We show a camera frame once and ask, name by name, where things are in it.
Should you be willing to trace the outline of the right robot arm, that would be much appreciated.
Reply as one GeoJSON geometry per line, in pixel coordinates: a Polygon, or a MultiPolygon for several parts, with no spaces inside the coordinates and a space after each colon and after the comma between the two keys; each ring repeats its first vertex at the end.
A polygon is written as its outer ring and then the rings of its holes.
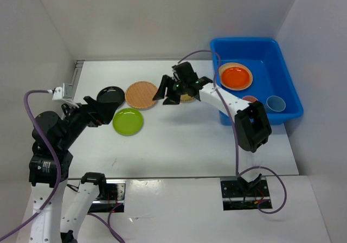
{"type": "Polygon", "coordinates": [[[163,105],[178,105],[181,96],[187,94],[198,101],[205,102],[228,115],[235,139],[235,175],[237,188],[244,196],[251,195],[260,183],[261,174],[245,177],[245,173],[257,167],[239,171],[239,150],[255,153],[268,142],[272,134],[264,105],[248,102],[217,86],[215,81],[203,76],[198,77],[189,62],[172,67],[173,76],[163,75],[159,88],[152,100],[163,99],[163,105]]]}

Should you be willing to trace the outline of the black round plate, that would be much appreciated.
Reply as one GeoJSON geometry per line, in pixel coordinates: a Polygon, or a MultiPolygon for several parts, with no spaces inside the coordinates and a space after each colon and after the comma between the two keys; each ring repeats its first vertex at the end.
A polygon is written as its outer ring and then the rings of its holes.
{"type": "Polygon", "coordinates": [[[97,95],[97,101],[101,103],[118,103],[122,105],[125,101],[125,92],[117,86],[103,88],[97,95]]]}

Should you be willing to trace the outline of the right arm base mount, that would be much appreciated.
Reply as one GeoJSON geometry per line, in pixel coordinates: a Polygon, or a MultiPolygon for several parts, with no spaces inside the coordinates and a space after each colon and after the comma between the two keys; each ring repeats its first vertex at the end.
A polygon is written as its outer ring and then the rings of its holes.
{"type": "Polygon", "coordinates": [[[255,188],[244,193],[237,180],[220,180],[223,210],[272,209],[266,180],[261,180],[255,188]]]}

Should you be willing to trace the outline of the beige round plate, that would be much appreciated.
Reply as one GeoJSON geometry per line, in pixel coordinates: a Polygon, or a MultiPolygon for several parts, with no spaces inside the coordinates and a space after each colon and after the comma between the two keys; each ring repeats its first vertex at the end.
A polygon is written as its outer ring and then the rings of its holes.
{"type": "Polygon", "coordinates": [[[236,63],[236,62],[229,62],[229,63],[225,63],[223,64],[222,66],[219,67],[218,69],[218,72],[219,72],[219,75],[220,75],[220,82],[221,82],[221,85],[224,86],[225,88],[229,89],[229,90],[232,90],[232,91],[241,91],[241,90],[244,90],[244,89],[247,89],[251,86],[252,82],[253,82],[253,75],[251,73],[251,71],[244,65],[240,64],[240,63],[236,63]],[[250,76],[250,81],[247,85],[241,87],[240,89],[233,89],[233,88],[229,88],[229,87],[226,87],[223,83],[222,83],[222,80],[221,80],[221,75],[222,75],[222,72],[229,68],[229,67],[241,67],[245,70],[248,71],[249,73],[249,76],[250,76]]]}

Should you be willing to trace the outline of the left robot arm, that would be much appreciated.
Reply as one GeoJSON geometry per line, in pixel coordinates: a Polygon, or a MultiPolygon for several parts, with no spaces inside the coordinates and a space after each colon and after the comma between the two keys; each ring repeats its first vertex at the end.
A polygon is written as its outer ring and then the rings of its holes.
{"type": "Polygon", "coordinates": [[[95,199],[108,193],[102,173],[87,172],[73,203],[61,214],[73,155],[69,148],[87,127],[99,127],[111,122],[119,102],[105,102],[84,97],[85,104],[77,107],[62,105],[65,117],[45,111],[34,117],[24,96],[24,106],[34,126],[33,157],[29,162],[29,182],[34,197],[30,242],[77,242],[81,225],[95,199]]]}

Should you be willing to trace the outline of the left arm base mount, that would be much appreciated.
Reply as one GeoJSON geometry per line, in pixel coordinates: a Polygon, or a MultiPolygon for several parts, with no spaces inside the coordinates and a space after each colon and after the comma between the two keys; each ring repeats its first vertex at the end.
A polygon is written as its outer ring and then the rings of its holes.
{"type": "Polygon", "coordinates": [[[93,201],[89,213],[123,213],[126,180],[107,179],[106,189],[93,201]]]}

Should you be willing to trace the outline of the green round plate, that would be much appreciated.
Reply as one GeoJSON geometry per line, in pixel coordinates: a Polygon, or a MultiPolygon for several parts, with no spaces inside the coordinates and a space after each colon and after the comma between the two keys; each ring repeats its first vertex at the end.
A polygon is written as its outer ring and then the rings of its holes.
{"type": "Polygon", "coordinates": [[[135,108],[124,108],[118,111],[112,120],[114,130],[123,136],[132,136],[138,133],[144,124],[142,114],[135,108]]]}

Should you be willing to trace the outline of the orange round plate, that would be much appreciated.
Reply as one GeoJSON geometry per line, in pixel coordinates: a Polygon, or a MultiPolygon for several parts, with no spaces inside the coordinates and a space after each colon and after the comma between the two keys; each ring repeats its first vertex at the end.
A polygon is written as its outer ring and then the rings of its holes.
{"type": "Polygon", "coordinates": [[[221,80],[226,87],[240,89],[249,83],[250,76],[248,71],[241,67],[229,67],[222,72],[221,80]]]}

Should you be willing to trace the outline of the pink plastic cup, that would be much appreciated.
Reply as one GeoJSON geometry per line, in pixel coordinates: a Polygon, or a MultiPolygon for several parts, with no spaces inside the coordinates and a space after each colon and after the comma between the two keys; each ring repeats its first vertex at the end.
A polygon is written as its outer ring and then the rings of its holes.
{"type": "Polygon", "coordinates": [[[244,96],[244,97],[242,97],[242,99],[245,100],[245,101],[248,101],[250,103],[254,103],[254,102],[256,102],[258,100],[256,97],[254,97],[252,95],[244,96]]]}

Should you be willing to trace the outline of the light brown woven plate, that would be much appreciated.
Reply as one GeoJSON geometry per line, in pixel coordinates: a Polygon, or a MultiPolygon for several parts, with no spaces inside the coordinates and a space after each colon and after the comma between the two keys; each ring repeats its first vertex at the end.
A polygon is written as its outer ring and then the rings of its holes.
{"type": "Polygon", "coordinates": [[[153,107],[157,101],[153,100],[158,88],[151,82],[138,81],[131,84],[125,92],[127,104],[138,110],[147,110],[153,107]]]}

